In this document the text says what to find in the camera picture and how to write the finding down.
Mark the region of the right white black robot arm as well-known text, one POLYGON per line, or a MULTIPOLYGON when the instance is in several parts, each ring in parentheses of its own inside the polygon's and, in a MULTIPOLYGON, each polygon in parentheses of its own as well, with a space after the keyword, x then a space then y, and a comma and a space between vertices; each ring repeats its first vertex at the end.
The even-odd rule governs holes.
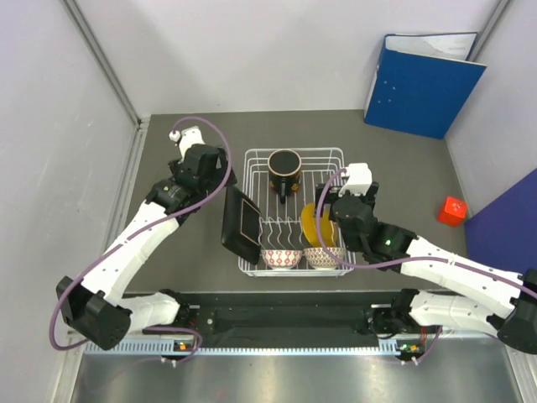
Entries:
POLYGON ((519 274, 478 264, 408 229, 380 222, 373 214, 377 190, 377 183, 363 194, 319 185, 315 205, 329 211, 347 250, 363 257, 363 268, 392 270, 449 291, 446 295, 400 291, 386 316, 390 326, 397 332, 411 332, 418 326, 473 330, 534 354, 536 271, 519 274))

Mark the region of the brown patterned small bowl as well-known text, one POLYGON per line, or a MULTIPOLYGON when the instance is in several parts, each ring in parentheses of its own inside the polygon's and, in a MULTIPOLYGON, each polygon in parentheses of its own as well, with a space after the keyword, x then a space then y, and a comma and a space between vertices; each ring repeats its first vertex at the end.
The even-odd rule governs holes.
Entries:
MULTIPOLYGON (((338 259, 345 258, 346 250, 344 248, 328 247, 328 249, 338 259)), ((335 270, 340 265, 321 247, 304 249, 304 256, 309 266, 315 270, 335 270)))

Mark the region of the black floral rectangular tray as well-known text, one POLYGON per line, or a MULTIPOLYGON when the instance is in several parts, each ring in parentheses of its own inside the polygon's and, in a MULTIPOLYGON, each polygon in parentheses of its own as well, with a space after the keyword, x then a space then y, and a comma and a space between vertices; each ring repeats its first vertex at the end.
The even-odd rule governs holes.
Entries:
POLYGON ((235 186, 226 189, 222 221, 222 245, 250 264, 260 259, 261 212, 258 206, 235 186))

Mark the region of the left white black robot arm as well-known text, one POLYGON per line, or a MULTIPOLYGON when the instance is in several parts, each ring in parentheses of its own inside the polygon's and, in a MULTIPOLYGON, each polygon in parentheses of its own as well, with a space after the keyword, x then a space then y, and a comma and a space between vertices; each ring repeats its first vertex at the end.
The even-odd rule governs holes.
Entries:
POLYGON ((236 179, 223 147, 194 144, 169 163, 171 176, 156 182, 132 221, 79 279, 56 286, 64 323, 103 350, 154 326, 183 332, 189 311, 171 293, 124 297, 133 277, 158 246, 211 196, 236 179))

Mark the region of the black skull mug red inside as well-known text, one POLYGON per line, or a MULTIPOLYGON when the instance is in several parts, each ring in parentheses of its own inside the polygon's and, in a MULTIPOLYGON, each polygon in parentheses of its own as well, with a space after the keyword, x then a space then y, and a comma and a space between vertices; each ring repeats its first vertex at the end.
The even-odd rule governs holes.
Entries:
POLYGON ((300 188, 302 160, 292 149, 276 149, 268 158, 268 185, 278 195, 279 203, 300 188))

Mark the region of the yellow patterned plate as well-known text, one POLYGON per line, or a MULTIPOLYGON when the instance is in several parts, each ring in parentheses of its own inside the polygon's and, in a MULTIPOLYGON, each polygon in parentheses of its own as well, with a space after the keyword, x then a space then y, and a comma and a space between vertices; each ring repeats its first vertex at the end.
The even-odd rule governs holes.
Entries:
MULTIPOLYGON (((319 248, 321 242, 317 234, 315 204, 313 202, 306 204, 302 209, 300 223, 310 246, 312 248, 319 248)), ((328 211, 324 211, 321 215, 321 235, 326 247, 336 247, 338 231, 336 224, 329 219, 328 211)))

